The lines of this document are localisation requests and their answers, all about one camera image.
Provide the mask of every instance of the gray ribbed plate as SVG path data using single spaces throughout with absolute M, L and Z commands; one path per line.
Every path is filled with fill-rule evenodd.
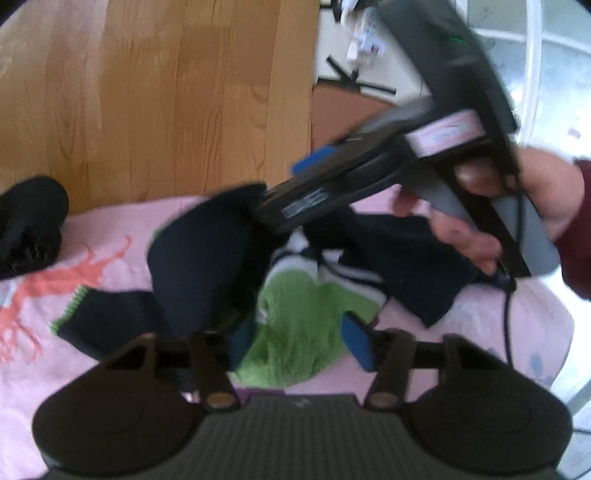
M 50 471 L 44 480 L 88 480 Z M 425 453 L 396 415 L 354 397 L 255 395 L 234 413 L 209 416 L 168 461 L 118 480 L 472 480 L 486 477 Z M 498 477 L 507 480 L 509 477 Z M 515 479 L 559 480 L 550 469 Z

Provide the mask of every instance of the label sticker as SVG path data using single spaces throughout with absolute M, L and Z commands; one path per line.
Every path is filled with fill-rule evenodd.
M 429 157 L 485 134 L 474 110 L 462 110 L 406 134 L 418 157 Z
M 283 217 L 290 219 L 301 212 L 305 212 L 307 209 L 324 202 L 328 197 L 329 194 L 323 189 L 314 190 L 305 197 L 298 199 L 295 202 L 291 202 L 287 207 L 281 210 L 281 213 L 283 214 Z

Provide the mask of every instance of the finger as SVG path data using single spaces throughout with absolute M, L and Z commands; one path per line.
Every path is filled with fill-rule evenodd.
M 429 222 L 440 241 L 453 245 L 472 261 L 496 259 L 502 254 L 501 243 L 494 236 L 472 230 L 463 220 L 432 210 Z
M 472 229 L 464 220 L 450 217 L 439 210 L 432 209 L 429 224 L 433 234 L 445 244 L 456 247 L 470 241 Z
M 501 243 L 488 233 L 475 232 L 470 236 L 468 242 L 455 247 L 475 264 L 483 261 L 496 261 L 502 254 Z
M 488 276 L 493 276 L 496 272 L 496 260 L 484 260 L 481 262 L 476 262 L 475 265 L 482 270 Z
M 470 193 L 494 197 L 502 193 L 501 177 L 486 159 L 473 160 L 456 167 L 459 184 Z
M 411 214 L 419 198 L 411 191 L 401 188 L 392 205 L 392 212 L 397 217 L 406 217 Z

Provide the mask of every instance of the round black pad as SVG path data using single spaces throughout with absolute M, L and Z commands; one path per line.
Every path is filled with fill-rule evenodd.
M 558 399 L 534 384 L 499 390 L 473 383 L 469 390 L 439 385 L 412 405 L 411 428 L 431 453 L 488 475 L 558 462 L 571 435 L 569 412 Z
M 174 389 L 137 372 L 111 371 L 94 388 L 72 384 L 47 399 L 33 436 L 50 466 L 118 476 L 167 459 L 193 427 L 193 407 Z

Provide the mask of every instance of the wooden floor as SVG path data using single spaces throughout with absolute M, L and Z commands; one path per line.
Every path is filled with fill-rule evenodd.
M 0 28 L 0 190 L 71 212 L 278 183 L 310 143 L 318 0 L 32 0 Z

